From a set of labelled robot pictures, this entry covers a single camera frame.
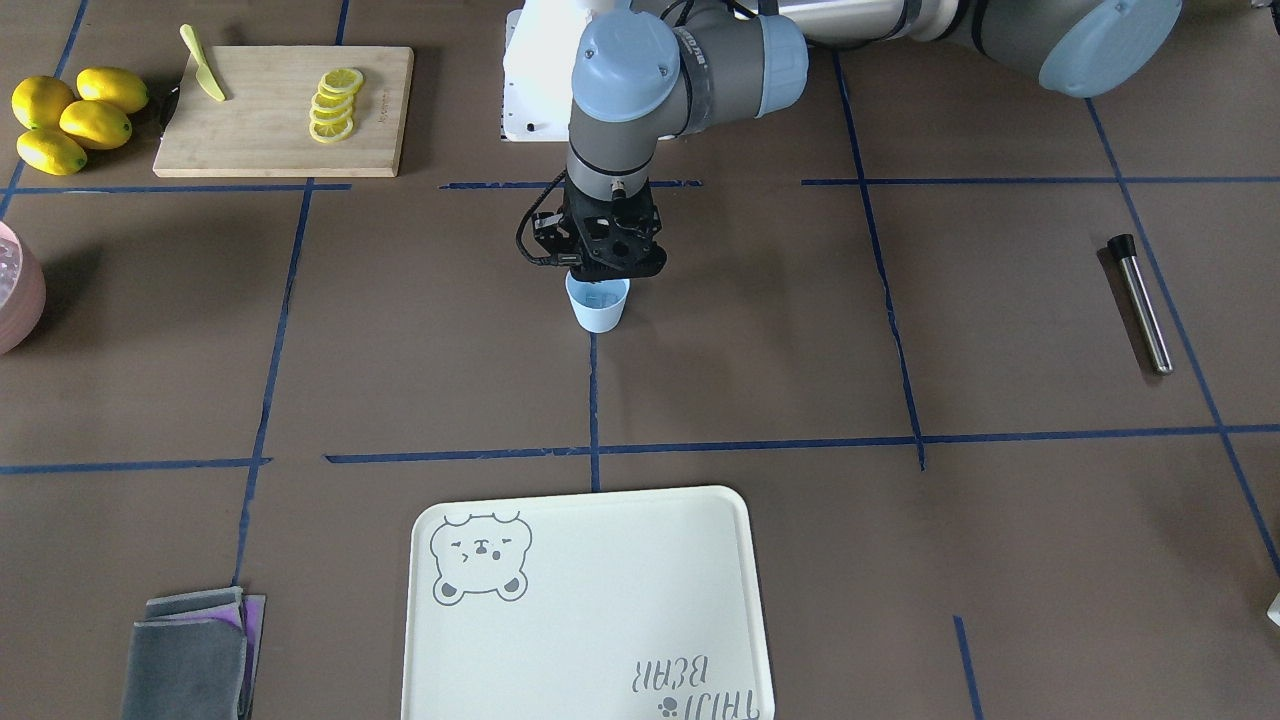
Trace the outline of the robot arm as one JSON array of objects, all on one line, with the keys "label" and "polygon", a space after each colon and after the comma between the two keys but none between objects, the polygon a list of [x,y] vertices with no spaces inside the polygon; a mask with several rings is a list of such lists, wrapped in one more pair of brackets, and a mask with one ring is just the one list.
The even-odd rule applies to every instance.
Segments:
[{"label": "robot arm", "polygon": [[625,1],[589,20],[570,73],[563,187],[525,224],[541,265],[580,282],[648,278],[667,260],[650,169],[662,138],[794,105],[810,50],[892,38],[969,47],[1042,87],[1094,97],[1166,42],[1179,1]]}]

